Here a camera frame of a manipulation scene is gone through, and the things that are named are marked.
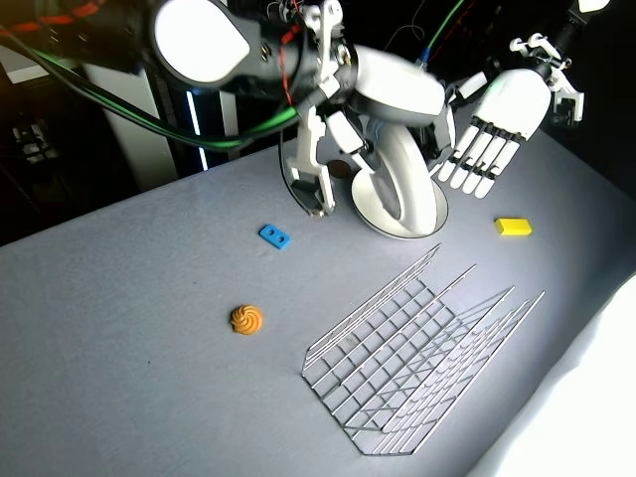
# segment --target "table surface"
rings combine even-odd
[[[320,157],[334,157],[333,145]],[[0,474],[458,476],[636,268],[636,205],[542,133],[478,201],[444,188],[433,237],[385,238],[337,182],[305,216],[274,149],[0,248]],[[501,238],[496,217],[527,217]],[[257,232],[292,236],[278,251]],[[516,284],[547,296],[426,445],[365,457],[300,377],[304,353],[438,243],[425,275],[455,309]],[[264,310],[257,335],[231,310]]]

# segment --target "metal wire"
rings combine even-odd
[[[495,315],[514,286],[460,314],[421,277],[440,245],[307,351],[303,378],[358,448],[405,455],[421,447],[543,298]]]

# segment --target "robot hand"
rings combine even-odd
[[[475,110],[468,130],[451,156],[438,167],[440,181],[484,198],[508,166],[520,145],[531,138],[550,108],[555,94],[555,118],[573,125],[582,120],[583,93],[576,91],[563,73],[571,61],[540,34],[527,43],[516,39],[512,52],[525,58],[524,67],[501,73],[489,85]],[[474,92],[470,83],[463,89]]]

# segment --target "blue toy brick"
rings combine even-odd
[[[279,250],[285,249],[291,243],[291,237],[288,234],[271,224],[263,227],[258,234]]]

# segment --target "dark round object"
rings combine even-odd
[[[328,162],[327,169],[329,169],[329,175],[336,179],[350,179],[352,176],[351,166],[340,159]]]

